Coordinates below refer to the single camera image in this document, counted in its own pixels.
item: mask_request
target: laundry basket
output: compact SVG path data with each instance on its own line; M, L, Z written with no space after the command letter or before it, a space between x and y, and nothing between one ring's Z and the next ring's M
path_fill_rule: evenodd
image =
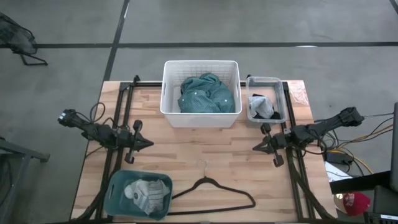
M234 113L181 113L178 99L181 84L189 77L211 72L229 88L235 101ZM168 61L164 65L160 111L173 128L229 128L242 112L238 63L219 60Z

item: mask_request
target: plastic container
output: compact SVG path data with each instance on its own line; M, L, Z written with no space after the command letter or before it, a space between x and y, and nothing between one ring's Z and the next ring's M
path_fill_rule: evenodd
M153 212L147 215L132 199L128 199L124 194L124 188L136 180L156 181L162 180L170 189L170 193L164 197L164 209L162 211ZM150 218L154 220L163 219L169 212L170 202L172 199L173 182L172 179L165 174L156 174L151 172L119 170L111 178L108 190L104 199L104 209L108 215L124 215L137 218Z
M181 84L189 77L211 72L229 88L235 101L235 113L181 113L178 99ZM242 112L238 63L234 61L168 61L164 65L160 111L173 128L229 128Z
M248 114L247 125L250 128L258 128L262 123L277 124L286 120L286 104L284 96L283 83L278 78L273 77L248 77L246 79L247 103L246 109ZM274 111L280 114L280 119L256 119L252 118L249 110L249 96L253 94L268 97L273 106Z

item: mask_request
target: black clothes hanger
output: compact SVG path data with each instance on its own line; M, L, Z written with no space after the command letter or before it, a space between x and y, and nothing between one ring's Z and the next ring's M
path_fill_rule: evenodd
M194 185L190 189L184 190L183 192L174 195L172 197L172 199L176 199L176 198L178 198L180 196L183 196L186 193L189 193L189 192L195 190L197 187L199 187L199 185L207 183L207 184L213 184L215 187L217 187L219 189L224 189L224 190L228 190L230 192L235 192L235 193L238 193L238 194L246 195L250 199L251 205L243 205L243 206L229 207L229 208L209 209L209 210L187 211L187 212L169 212L167 215L192 215L192 214L202 214L202 213L226 212L226 211L234 211L234 210L240 210L240 209L245 209L245 208L254 208L256 206L256 201L254 200L254 198L249 193L244 192L242 190L236 190L236 189L232 189L232 188L229 188L229 187L222 186L219 183L217 183L217 181L215 179L207 177L205 175L206 168L207 168L207 162L205 162L205 161L202 161L202 162L204 162L206 164L205 170L203 171L204 178L199 179L198 181L196 181L194 183Z

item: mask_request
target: teal cloth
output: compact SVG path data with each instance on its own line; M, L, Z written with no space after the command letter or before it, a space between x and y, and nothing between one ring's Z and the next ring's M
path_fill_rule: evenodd
M178 99L181 113L235 112L231 91L212 73L187 78L181 84L181 94Z

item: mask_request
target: black tripod leg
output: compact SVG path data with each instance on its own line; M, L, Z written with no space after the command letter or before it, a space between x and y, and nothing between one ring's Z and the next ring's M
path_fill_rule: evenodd
M22 54L19 54L19 56L21 56L21 59L22 59L22 62L24 63L24 65L46 65L46 66L49 65L45 60L43 60L41 58L38 58L38 57L35 57L35 56L22 55ZM34 58L36 60L41 61L42 63L27 63L24 56L30 57L30 58Z

